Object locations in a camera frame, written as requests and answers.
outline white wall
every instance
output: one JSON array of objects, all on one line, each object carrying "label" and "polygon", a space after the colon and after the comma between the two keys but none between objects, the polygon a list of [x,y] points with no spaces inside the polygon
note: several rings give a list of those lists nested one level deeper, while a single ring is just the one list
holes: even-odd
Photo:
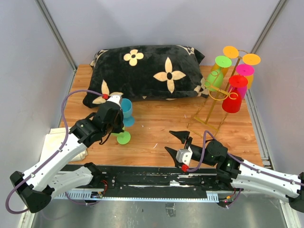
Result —
[{"label": "white wall", "polygon": [[278,0],[45,0],[77,64],[106,48],[178,44],[213,65],[224,46],[250,51]]},{"label": "white wall", "polygon": [[257,52],[252,85],[275,167],[294,174],[304,171],[303,9],[304,1],[287,2]]},{"label": "white wall", "polygon": [[[35,1],[0,1],[0,31],[0,227],[13,228],[20,216],[4,207],[9,176],[38,162],[73,74]],[[10,205],[24,207],[17,195]]]}]

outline pillow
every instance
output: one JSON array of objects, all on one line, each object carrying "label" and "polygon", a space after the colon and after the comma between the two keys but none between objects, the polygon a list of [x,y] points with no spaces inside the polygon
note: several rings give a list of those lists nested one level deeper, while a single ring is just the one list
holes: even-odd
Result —
[{"label": "pillow", "polygon": [[[91,62],[89,90],[130,100],[208,97],[199,63],[205,56],[188,46],[131,46],[101,50]],[[87,93],[83,104],[105,102]]]}]

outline blue goblet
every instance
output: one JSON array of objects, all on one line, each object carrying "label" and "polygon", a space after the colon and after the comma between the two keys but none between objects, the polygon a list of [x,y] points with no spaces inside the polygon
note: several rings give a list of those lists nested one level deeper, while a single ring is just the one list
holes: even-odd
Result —
[{"label": "blue goblet", "polygon": [[122,103],[123,110],[123,123],[126,127],[131,127],[135,123],[135,119],[132,116],[133,106],[132,102],[129,99],[123,98]]}]

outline white flower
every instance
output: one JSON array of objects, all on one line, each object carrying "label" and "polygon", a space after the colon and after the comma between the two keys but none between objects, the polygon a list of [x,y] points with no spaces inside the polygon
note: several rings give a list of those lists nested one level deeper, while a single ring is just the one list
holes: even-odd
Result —
[{"label": "white flower", "polygon": [[123,59],[129,61],[131,66],[136,66],[137,60],[143,58],[143,53],[138,52],[138,50],[133,49],[130,53],[124,55]]},{"label": "white flower", "polygon": [[91,67],[95,67],[97,60],[99,59],[99,57],[104,53],[107,52],[108,50],[100,50],[95,54],[94,60],[90,63]]},{"label": "white flower", "polygon": [[[101,93],[102,94],[108,94],[109,96],[113,96],[113,95],[120,95],[120,96],[122,96],[123,95],[123,93],[121,93],[121,92],[110,93],[108,85],[107,85],[107,83],[104,80],[103,80],[103,82],[101,84]],[[92,103],[98,105],[98,104],[102,104],[104,102],[106,102],[106,100],[103,99],[102,96],[100,96],[100,97],[96,98]]]},{"label": "white flower", "polygon": [[194,91],[196,91],[198,93],[198,96],[201,96],[202,94],[204,95],[208,95],[208,90],[206,89],[206,87],[204,86],[205,83],[205,79],[202,78],[200,81],[200,85],[198,85],[197,87],[194,88]]},{"label": "white flower", "polygon": [[189,55],[194,54],[194,48],[193,47],[183,47],[180,45],[177,45],[178,47],[182,47],[183,49],[185,49]]},{"label": "white flower", "polygon": [[173,71],[172,72],[172,63],[169,57],[166,59],[165,63],[165,70],[166,72],[159,72],[155,74],[153,77],[161,82],[167,81],[168,90],[173,93],[174,91],[174,80],[180,80],[181,78],[185,77],[186,75],[179,71]]}]

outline wooden tabletop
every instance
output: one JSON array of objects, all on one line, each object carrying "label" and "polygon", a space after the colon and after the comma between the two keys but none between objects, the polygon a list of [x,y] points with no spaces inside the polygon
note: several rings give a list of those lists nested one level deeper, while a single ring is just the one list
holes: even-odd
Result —
[{"label": "wooden tabletop", "polygon": [[[201,71],[205,78],[210,69],[210,66],[201,66]],[[71,92],[78,89],[87,89],[91,75],[92,69],[89,65],[80,65]],[[90,109],[82,104],[85,95],[86,93],[76,93],[69,98],[65,109],[69,127],[73,126],[77,120],[97,111],[97,108]],[[173,101],[133,102],[135,124],[126,129],[131,134],[130,142],[126,145],[120,145],[116,141],[116,137],[110,136],[104,145],[99,145],[96,142],[88,148],[88,155],[83,161],[72,163],[84,164],[93,162],[98,165],[174,166],[172,158],[164,147],[168,146],[177,150],[182,148],[183,145],[177,138],[169,134],[169,130],[186,131],[186,126],[191,116],[196,113],[204,100],[202,97],[195,97]],[[202,108],[200,112],[202,119],[207,117],[212,101],[209,98]],[[217,102],[209,123],[219,124],[224,115],[221,102]],[[210,130],[198,122],[193,122],[190,127],[201,133],[204,130]],[[190,135],[193,137],[193,144],[202,146],[201,137],[194,133]],[[238,113],[228,115],[216,138],[224,146],[228,147],[228,151],[231,154],[257,165],[262,165],[245,101],[243,101],[241,110]],[[197,162],[192,161],[190,166],[195,166],[196,164]]]}]

